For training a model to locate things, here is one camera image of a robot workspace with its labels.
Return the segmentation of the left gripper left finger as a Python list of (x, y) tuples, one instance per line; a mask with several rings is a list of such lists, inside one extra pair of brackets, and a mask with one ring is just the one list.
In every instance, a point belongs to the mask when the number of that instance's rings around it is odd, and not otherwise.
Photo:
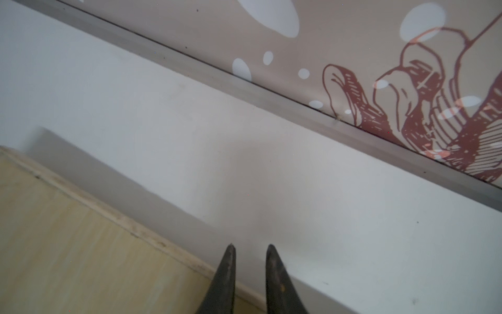
[(232, 314), (235, 302), (236, 250), (232, 244), (220, 261), (197, 314)]

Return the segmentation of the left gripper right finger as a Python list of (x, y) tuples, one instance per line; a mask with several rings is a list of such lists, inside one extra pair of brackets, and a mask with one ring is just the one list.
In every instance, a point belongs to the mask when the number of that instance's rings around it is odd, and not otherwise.
[(268, 314), (308, 314), (276, 247), (268, 246), (265, 261), (265, 290)]

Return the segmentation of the plywood board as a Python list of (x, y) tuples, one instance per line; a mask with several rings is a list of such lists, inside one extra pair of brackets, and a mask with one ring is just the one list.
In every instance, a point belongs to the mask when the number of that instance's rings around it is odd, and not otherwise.
[(195, 313), (215, 270), (1, 149), (2, 313)]

